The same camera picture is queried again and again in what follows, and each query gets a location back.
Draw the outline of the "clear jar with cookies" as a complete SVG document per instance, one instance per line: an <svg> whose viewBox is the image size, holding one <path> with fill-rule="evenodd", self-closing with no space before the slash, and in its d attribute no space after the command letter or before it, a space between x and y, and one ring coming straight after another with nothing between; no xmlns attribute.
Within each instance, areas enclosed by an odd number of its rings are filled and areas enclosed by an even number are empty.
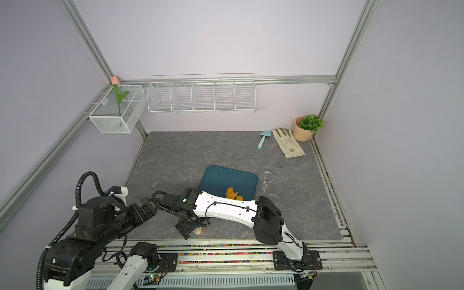
<svg viewBox="0 0 464 290"><path fill-rule="evenodd" d="M265 193L268 186L273 182L274 175L271 172L264 171L260 175L261 180L261 192Z"/></svg>

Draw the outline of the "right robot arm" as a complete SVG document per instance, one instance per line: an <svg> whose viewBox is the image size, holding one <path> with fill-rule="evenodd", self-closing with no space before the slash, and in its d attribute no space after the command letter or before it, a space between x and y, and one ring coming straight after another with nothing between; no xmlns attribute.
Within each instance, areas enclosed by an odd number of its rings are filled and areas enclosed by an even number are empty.
<svg viewBox="0 0 464 290"><path fill-rule="evenodd" d="M187 240L198 227L208 227L212 218L236 222L253 229L257 241L275 245L277 268L302 273L317 269L308 246L295 238L282 217L281 211L267 197L241 201L222 198L205 191L187 188L182 195L157 191L153 203L162 211L178 218L177 231Z"/></svg>

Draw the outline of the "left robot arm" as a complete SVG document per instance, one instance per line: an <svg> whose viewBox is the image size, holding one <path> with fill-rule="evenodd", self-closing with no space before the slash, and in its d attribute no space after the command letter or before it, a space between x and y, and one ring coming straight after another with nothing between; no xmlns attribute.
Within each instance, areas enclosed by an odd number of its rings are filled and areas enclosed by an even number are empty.
<svg viewBox="0 0 464 290"><path fill-rule="evenodd" d="M79 178L75 201L71 219L39 258L35 281L38 290L43 290L49 280L71 286L90 273L108 244L150 220L158 210L150 198L126 205L120 198L105 193L92 171Z"/></svg>

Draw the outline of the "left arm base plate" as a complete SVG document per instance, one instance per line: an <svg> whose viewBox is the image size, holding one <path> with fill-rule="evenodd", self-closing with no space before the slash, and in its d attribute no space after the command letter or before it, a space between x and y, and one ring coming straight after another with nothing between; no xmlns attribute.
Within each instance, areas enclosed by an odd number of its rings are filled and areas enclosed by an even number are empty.
<svg viewBox="0 0 464 290"><path fill-rule="evenodd" d="M174 273L178 265L178 253L157 253L147 258L146 273Z"/></svg>

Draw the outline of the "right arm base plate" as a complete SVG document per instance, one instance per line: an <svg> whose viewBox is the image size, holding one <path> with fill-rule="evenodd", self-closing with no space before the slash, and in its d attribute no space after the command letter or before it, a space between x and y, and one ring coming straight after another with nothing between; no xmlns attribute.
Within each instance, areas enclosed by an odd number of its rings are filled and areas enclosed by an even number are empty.
<svg viewBox="0 0 464 290"><path fill-rule="evenodd" d="M323 269L320 253L318 251L303 250L301 260L287 258L283 251L273 251L273 264L276 271L318 271Z"/></svg>

